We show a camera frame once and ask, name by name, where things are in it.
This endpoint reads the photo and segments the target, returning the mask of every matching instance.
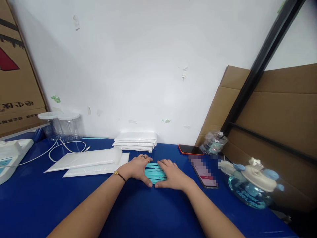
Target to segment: blue tablecloth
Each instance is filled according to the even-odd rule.
[[[83,139],[91,150],[111,148],[111,139]],[[68,144],[81,150],[83,144]],[[26,162],[48,150],[52,144],[41,141],[29,150]],[[140,154],[129,151],[130,160]],[[60,146],[51,156],[60,159],[67,150]],[[188,156],[177,145],[158,144],[154,159],[171,159],[203,189],[215,205],[246,237],[297,237],[269,209],[256,210],[239,201],[230,191],[228,177],[218,170],[213,160],[211,170],[219,189],[202,187]],[[77,205],[88,197],[110,174],[62,178],[65,170],[43,173],[53,164],[47,154],[19,166],[12,177],[0,185],[0,236],[46,237]],[[148,188],[141,181],[130,179],[120,192],[100,237],[204,237],[197,217],[185,194],[171,189]]]

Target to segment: stack of white envelopes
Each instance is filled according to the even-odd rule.
[[[158,142],[155,132],[121,132],[113,143],[114,148],[152,152]]]
[[[53,164],[46,172],[68,169],[63,177],[113,173],[129,162],[130,153],[119,149],[105,149],[67,154]]]

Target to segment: cardboard box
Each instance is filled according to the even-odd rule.
[[[209,131],[220,131],[249,73],[250,70],[234,66],[226,68],[199,133],[196,146],[203,144]]]
[[[228,66],[196,145],[221,128],[249,70]],[[237,124],[317,158],[317,64],[265,71]],[[283,207],[308,212],[317,207],[317,166],[241,130],[233,128],[222,152],[237,164],[251,157],[275,170],[285,191],[274,191]]]
[[[46,111],[45,103],[5,0],[0,0],[0,80],[0,137],[40,125],[34,115]]]

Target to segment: white bottle lid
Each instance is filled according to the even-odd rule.
[[[245,166],[244,171],[241,171],[243,176],[254,186],[257,186],[266,192],[273,192],[277,186],[277,183],[275,180],[270,179],[263,174],[263,165],[261,164],[260,160],[251,158],[249,160],[249,164],[250,165]]]
[[[61,111],[54,111],[54,112],[44,112],[37,115],[39,119],[42,120],[50,120],[50,119],[56,119],[58,115],[63,114]]]
[[[75,112],[63,113],[58,115],[58,119],[61,121],[74,120],[78,117],[80,117],[79,113],[75,113]]]

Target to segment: black metal frame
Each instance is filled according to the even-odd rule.
[[[292,24],[293,20],[295,19],[297,13],[303,6],[305,0],[287,0],[279,13],[278,17],[276,18],[275,23],[273,24],[269,34],[267,35],[260,52],[258,53],[252,67],[250,74],[248,75],[237,99],[235,100],[222,128],[221,131],[224,133],[225,136],[228,136],[231,129],[233,127],[243,130],[250,135],[253,135],[271,145],[274,145],[284,151],[287,151],[293,155],[296,155],[300,158],[307,160],[310,163],[317,165],[317,160],[294,150],[290,147],[282,145],[274,140],[271,140],[265,136],[262,136],[256,132],[250,131],[244,127],[241,127],[236,123],[239,115],[241,114],[244,106],[246,105],[247,101],[249,100],[251,94],[253,93],[256,85],[260,81],[263,72],[267,65],[269,64],[272,56],[274,55],[276,49],[278,48],[280,42],[282,41],[283,37],[285,36],[288,28]]]

